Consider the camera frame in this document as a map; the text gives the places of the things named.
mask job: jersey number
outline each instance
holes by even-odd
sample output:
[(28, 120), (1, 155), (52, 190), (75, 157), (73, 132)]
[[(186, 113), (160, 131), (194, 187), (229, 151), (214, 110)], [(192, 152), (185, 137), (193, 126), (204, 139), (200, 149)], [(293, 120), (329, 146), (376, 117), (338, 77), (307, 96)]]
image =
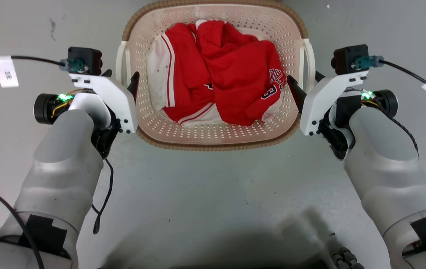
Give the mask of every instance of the jersey number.
[(271, 95), (273, 95), (273, 94), (275, 94), (276, 92), (277, 92), (278, 90), (276, 89), (276, 86), (275, 85), (273, 85), (273, 87), (271, 87), (266, 93), (264, 93), (262, 96), (261, 96), (261, 99), (266, 99), (266, 98), (268, 98), (268, 97), (270, 97)]

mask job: concrete floor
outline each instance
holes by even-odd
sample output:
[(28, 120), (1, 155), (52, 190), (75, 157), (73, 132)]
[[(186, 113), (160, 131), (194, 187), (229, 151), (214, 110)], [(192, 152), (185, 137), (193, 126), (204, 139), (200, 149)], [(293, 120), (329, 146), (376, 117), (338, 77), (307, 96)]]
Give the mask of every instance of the concrete floor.
[[(61, 59), (69, 46), (85, 46), (102, 51), (104, 69), (113, 69), (124, 25), (147, 2), (0, 0), (0, 55)], [(335, 49), (368, 44), (371, 54), (426, 77), (426, 2), (287, 3), (306, 23), (317, 69), (325, 75), (334, 74), (329, 62)], [(56, 67), (26, 61), (15, 67), (20, 87), (0, 88), (0, 195), (11, 204), (48, 130), (32, 117), (35, 98), (72, 88)], [(396, 119), (415, 135), (426, 171), (426, 92), (420, 86), (388, 67), (373, 70), (365, 83), (397, 94)], [(318, 137), (297, 133), (269, 148), (199, 153), (119, 136), (109, 160), (114, 189), (98, 235), (92, 234), (95, 214), (85, 219), (77, 246), (81, 269), (301, 264), (336, 243), (353, 250), (366, 268), (389, 268), (384, 242), (342, 163)], [(105, 168), (93, 198), (98, 206), (108, 174)], [(0, 226), (7, 216), (0, 204)]]

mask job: plastic laundry basket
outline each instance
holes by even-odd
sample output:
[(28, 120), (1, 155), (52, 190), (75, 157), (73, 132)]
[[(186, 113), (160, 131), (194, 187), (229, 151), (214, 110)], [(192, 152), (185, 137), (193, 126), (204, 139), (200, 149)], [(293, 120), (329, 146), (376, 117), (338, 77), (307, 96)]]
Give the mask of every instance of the plastic laundry basket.
[(283, 104), (276, 119), (269, 123), (256, 121), (252, 126), (203, 124), (181, 126), (162, 117), (152, 106), (148, 90), (146, 60), (150, 48), (167, 29), (179, 22), (224, 20), (237, 28), (272, 41), (286, 75), (292, 75), (303, 87), (303, 55), (308, 62), (308, 92), (314, 85), (314, 55), (303, 21), (291, 8), (265, 0), (167, 0), (140, 9), (125, 27), (118, 49), (116, 78), (124, 85), (132, 72), (140, 73), (136, 98), (137, 134), (160, 148), (221, 151), (260, 148), (276, 145), (298, 129), (300, 114), (289, 87), (285, 87)]

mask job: white bracket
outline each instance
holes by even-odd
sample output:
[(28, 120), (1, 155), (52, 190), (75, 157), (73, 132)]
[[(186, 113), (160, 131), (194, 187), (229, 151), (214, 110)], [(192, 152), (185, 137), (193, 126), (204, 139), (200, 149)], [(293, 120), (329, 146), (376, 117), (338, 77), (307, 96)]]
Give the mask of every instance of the white bracket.
[(318, 130), (319, 121), (331, 108), (347, 87), (360, 85), (365, 80), (369, 71), (352, 74), (337, 75), (333, 78), (323, 78), (315, 87), (308, 92), (304, 99), (301, 114), (300, 129), (310, 136)]
[(124, 133), (135, 133), (138, 127), (135, 99), (115, 78), (69, 73), (75, 87), (92, 89), (115, 113)]

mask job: clothing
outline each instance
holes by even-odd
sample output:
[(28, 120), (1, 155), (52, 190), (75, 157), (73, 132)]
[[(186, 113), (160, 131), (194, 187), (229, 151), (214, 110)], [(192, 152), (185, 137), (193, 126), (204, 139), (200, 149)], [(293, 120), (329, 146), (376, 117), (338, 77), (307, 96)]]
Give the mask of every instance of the clothing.
[(147, 65), (154, 108), (183, 125), (272, 121), (283, 100), (274, 44), (222, 21), (174, 25), (155, 41)]

